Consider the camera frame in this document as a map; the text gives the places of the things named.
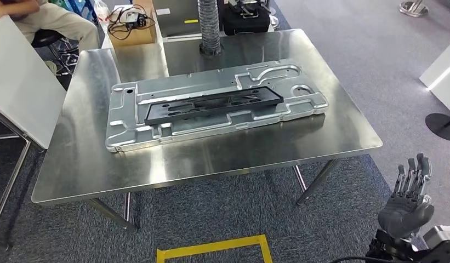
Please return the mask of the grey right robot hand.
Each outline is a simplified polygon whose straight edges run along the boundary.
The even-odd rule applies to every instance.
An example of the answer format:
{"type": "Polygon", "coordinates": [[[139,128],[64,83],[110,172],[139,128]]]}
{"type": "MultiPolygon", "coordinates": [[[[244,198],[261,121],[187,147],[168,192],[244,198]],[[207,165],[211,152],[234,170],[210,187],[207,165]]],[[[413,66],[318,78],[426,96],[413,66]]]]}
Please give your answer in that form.
{"type": "Polygon", "coordinates": [[[427,224],[434,206],[428,194],[431,164],[423,153],[408,159],[408,170],[398,165],[398,176],[392,194],[379,212],[380,228],[392,238],[409,238],[427,224]]]}

